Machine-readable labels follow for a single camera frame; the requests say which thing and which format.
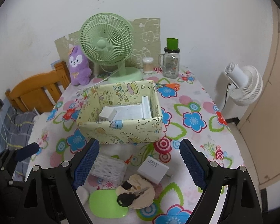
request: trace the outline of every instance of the plush toy face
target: plush toy face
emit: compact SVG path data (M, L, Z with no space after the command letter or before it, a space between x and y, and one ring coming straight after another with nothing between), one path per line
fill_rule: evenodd
M79 46L75 46L69 55L70 71L78 71L88 67L88 58L83 54Z

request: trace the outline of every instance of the white standing fan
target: white standing fan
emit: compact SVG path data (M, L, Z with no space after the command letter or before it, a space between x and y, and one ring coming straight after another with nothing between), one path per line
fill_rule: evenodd
M236 105L247 106L260 96L263 81L255 67L244 66L239 68L237 64L229 63L224 72L232 81L232 84L228 87L226 99L231 97Z

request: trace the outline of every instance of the yellow storage box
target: yellow storage box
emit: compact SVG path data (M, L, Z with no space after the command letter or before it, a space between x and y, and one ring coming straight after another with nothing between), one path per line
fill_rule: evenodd
M99 121L104 106L134 105L148 96L152 118ZM154 81L134 81L94 86L77 118L81 133L87 140L100 144L124 144L158 141L163 127L162 111Z

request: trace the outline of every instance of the plaid blanket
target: plaid blanket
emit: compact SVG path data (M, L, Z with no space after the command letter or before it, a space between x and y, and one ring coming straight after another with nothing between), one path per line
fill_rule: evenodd
M8 147L10 150L14 150L27 146L35 115L34 112L23 113L10 106L0 132L1 148L6 149ZM27 158L18 162L13 176L14 180L22 181L24 179L29 161L30 158Z

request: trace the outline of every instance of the chair backrest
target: chair backrest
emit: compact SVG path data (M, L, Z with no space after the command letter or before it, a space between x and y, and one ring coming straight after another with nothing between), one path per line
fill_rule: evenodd
M50 112L54 104L47 96L45 89L56 103L62 94L57 83L60 82L64 90L70 83L66 63L62 61L56 63L54 67L54 71L29 77L16 85L12 91L7 90L5 95L11 105L23 112L32 111L34 108L39 113Z

